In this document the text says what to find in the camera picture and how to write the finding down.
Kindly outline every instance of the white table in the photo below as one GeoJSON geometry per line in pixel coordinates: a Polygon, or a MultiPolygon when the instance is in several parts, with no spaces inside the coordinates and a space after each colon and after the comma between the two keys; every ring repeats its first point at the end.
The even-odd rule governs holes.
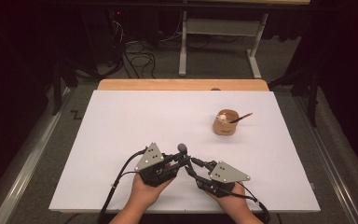
{"type": "MultiPolygon", "coordinates": [[[[190,156],[225,161],[243,171],[252,178],[245,186],[271,212],[320,211],[269,91],[95,91],[49,209],[99,212],[127,158],[152,142],[166,154],[177,153],[177,145],[184,143],[190,156]],[[254,114],[239,123],[234,135],[216,135],[213,120],[224,108],[254,114]]],[[[207,177],[207,170],[194,167],[207,177]]],[[[107,212],[123,207],[131,181],[131,175],[121,179],[107,212]]],[[[222,211],[183,168],[147,212],[222,211]]]]}

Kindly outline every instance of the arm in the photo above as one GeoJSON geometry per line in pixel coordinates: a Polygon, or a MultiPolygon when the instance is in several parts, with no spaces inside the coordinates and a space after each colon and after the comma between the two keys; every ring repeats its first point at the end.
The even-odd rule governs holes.
{"type": "MultiPolygon", "coordinates": [[[[238,183],[235,184],[232,192],[245,195],[245,190],[238,183]]],[[[219,203],[223,211],[225,211],[235,221],[236,224],[262,224],[262,222],[257,217],[255,217],[255,215],[249,209],[247,202],[243,198],[238,198],[235,196],[217,198],[210,193],[208,194],[213,199],[215,199],[217,203],[219,203]]]]}
{"type": "Polygon", "coordinates": [[[110,221],[110,224],[137,224],[146,209],[156,202],[159,194],[173,181],[168,180],[156,188],[144,184],[136,174],[132,182],[131,196],[124,208],[110,221]]]}

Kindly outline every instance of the brown cup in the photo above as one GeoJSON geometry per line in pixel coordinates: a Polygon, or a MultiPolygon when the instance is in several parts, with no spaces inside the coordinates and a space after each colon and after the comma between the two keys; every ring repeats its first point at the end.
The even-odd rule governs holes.
{"type": "Polygon", "coordinates": [[[230,109],[224,109],[219,111],[219,113],[216,116],[216,119],[214,119],[213,122],[213,131],[216,134],[219,135],[232,135],[235,133],[235,130],[237,128],[237,124],[236,123],[230,123],[232,120],[239,118],[240,115],[237,113],[237,111],[235,110],[230,110],[230,109]],[[217,117],[219,115],[223,115],[226,114],[227,117],[227,122],[220,122],[217,117]]]}

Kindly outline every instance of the gray floor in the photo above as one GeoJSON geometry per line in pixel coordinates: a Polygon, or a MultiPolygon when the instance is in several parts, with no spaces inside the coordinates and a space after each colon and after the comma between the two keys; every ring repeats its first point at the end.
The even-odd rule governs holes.
{"type": "MultiPolygon", "coordinates": [[[[189,45],[194,48],[189,48],[187,51],[186,78],[252,78],[249,64],[244,57],[245,46],[250,46],[252,42],[248,39],[231,42],[232,37],[214,38],[216,40],[204,48],[198,48],[204,45],[203,39],[190,39],[189,45]]],[[[283,75],[297,43],[298,40],[280,42],[277,38],[262,40],[256,58],[263,79],[270,82],[283,75]]],[[[138,48],[139,45],[134,45],[128,48],[128,51],[137,51],[138,48]]],[[[179,45],[161,45],[160,48],[146,45],[145,51],[155,54],[154,75],[157,78],[179,78],[177,75],[179,45]]],[[[128,65],[126,67],[131,76],[135,77],[130,67],[128,65]]],[[[145,69],[144,76],[150,78],[150,71],[149,66],[145,69]]],[[[111,78],[127,78],[127,76],[125,70],[121,69],[111,78]]],[[[67,94],[68,101],[62,108],[61,117],[8,223],[64,223],[71,216],[51,212],[48,206],[81,124],[81,119],[74,119],[71,110],[77,110],[78,116],[81,117],[97,85],[96,81],[80,79],[79,86],[67,94]]],[[[306,99],[292,97],[288,87],[276,88],[274,92],[322,209],[319,213],[280,214],[282,223],[358,223],[358,160],[332,115],[323,92],[321,90],[318,92],[316,129],[310,127],[305,117],[306,99]]],[[[0,207],[23,164],[40,144],[39,140],[52,120],[50,113],[51,101],[44,116],[34,127],[2,177],[0,207]]],[[[278,215],[271,216],[271,223],[280,223],[278,215]]],[[[175,220],[171,217],[167,223],[175,223],[175,220]]],[[[95,223],[95,221],[96,215],[81,215],[71,223],[95,223]]]]}

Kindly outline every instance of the cable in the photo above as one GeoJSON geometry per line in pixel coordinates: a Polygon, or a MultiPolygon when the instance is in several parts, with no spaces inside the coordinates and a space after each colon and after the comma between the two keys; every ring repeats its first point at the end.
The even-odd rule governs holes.
{"type": "Polygon", "coordinates": [[[116,180],[115,180],[115,183],[112,185],[112,188],[110,189],[109,194],[107,195],[106,201],[105,201],[105,203],[104,203],[104,205],[103,205],[103,208],[101,209],[100,215],[98,215],[97,224],[100,224],[100,223],[101,223],[102,216],[103,216],[103,214],[105,213],[106,208],[107,208],[107,206],[109,205],[110,200],[112,199],[113,194],[115,193],[115,190],[116,190],[116,188],[117,188],[118,182],[120,181],[120,178],[123,176],[124,170],[127,168],[127,165],[130,163],[130,161],[133,160],[133,158],[135,158],[135,157],[137,157],[137,156],[139,156],[139,155],[145,154],[146,150],[147,150],[147,147],[146,147],[144,150],[138,151],[137,153],[135,153],[135,154],[133,154],[132,156],[130,156],[130,157],[127,159],[126,163],[124,163],[123,167],[122,167],[121,170],[120,170],[120,173],[118,173],[118,176],[117,176],[117,178],[116,178],[116,180]]]}
{"type": "MultiPolygon", "coordinates": [[[[134,71],[135,75],[138,78],[145,78],[144,70],[150,64],[152,64],[150,76],[152,78],[156,78],[154,76],[154,71],[156,68],[156,58],[155,58],[154,54],[149,53],[149,52],[144,52],[144,50],[145,50],[145,46],[142,43],[140,43],[139,41],[132,41],[132,42],[127,43],[127,47],[124,52],[124,55],[125,55],[127,62],[130,64],[132,70],[134,71]],[[141,46],[141,48],[136,51],[128,52],[128,48],[131,46],[134,46],[134,45],[141,46]],[[143,60],[146,59],[146,62],[145,63],[135,63],[135,61],[137,61],[139,59],[143,59],[143,60]],[[141,74],[138,73],[136,68],[142,68],[141,74]]],[[[127,75],[130,77],[130,73],[128,72],[126,67],[125,67],[125,69],[126,69],[127,75]]]]}
{"type": "Polygon", "coordinates": [[[277,218],[280,224],[282,224],[282,219],[281,219],[281,215],[279,213],[277,213],[277,218]]]}
{"type": "Polygon", "coordinates": [[[165,41],[168,41],[168,40],[175,39],[175,38],[178,37],[178,36],[181,36],[181,35],[178,35],[177,33],[178,33],[178,31],[179,31],[179,27],[180,27],[182,18],[183,18],[183,12],[181,12],[181,14],[180,14],[179,22],[178,22],[178,25],[176,26],[175,32],[173,32],[173,35],[171,35],[171,37],[168,37],[168,38],[166,38],[166,39],[162,39],[162,40],[160,40],[159,42],[165,42],[165,41]]]}
{"type": "Polygon", "coordinates": [[[77,213],[74,214],[73,216],[69,217],[68,220],[66,220],[63,224],[68,224],[69,222],[71,222],[75,217],[80,216],[81,214],[77,213]]]}
{"type": "Polygon", "coordinates": [[[253,196],[253,197],[250,197],[250,196],[247,196],[247,195],[241,195],[241,194],[237,194],[237,193],[233,193],[233,192],[230,192],[230,191],[227,191],[227,190],[224,190],[224,189],[220,189],[222,190],[223,192],[225,192],[226,194],[228,195],[231,195],[231,196],[235,196],[235,197],[238,197],[238,198],[243,198],[243,199],[249,199],[249,200],[252,200],[255,204],[257,204],[261,210],[263,211],[264,215],[265,215],[265,220],[262,220],[264,224],[268,224],[270,221],[271,221],[271,216],[269,214],[269,210],[267,209],[267,207],[262,204],[260,201],[258,201],[258,199],[253,196],[253,194],[249,191],[249,193],[253,196]]]}

